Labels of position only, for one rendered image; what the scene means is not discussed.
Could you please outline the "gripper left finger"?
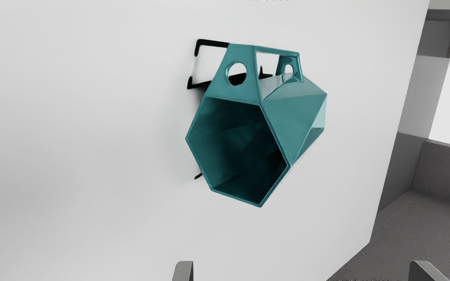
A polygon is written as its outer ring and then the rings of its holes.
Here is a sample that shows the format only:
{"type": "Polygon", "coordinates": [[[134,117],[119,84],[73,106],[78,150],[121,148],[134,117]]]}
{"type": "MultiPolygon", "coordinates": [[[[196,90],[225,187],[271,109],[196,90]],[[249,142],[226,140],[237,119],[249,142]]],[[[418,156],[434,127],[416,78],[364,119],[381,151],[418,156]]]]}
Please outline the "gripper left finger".
{"type": "Polygon", "coordinates": [[[193,261],[177,262],[173,273],[173,281],[194,281],[193,261]]]}

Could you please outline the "teal faceted mug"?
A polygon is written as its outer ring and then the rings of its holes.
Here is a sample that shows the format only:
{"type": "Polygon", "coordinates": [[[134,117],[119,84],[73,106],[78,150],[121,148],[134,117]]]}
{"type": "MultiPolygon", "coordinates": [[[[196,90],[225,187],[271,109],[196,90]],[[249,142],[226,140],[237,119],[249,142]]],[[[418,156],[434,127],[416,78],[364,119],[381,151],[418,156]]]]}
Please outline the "teal faceted mug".
{"type": "Polygon", "coordinates": [[[199,39],[226,49],[186,134],[211,191],[261,207],[323,133],[327,93],[299,53],[199,39]]]}

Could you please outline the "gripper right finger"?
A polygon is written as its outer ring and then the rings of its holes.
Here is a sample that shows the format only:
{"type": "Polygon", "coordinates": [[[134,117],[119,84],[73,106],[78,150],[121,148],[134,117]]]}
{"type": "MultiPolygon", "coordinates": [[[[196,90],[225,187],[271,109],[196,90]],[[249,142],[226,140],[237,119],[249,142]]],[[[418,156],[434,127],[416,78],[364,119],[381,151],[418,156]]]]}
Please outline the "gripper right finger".
{"type": "Polygon", "coordinates": [[[409,265],[409,281],[450,281],[426,260],[413,260],[409,265]]]}

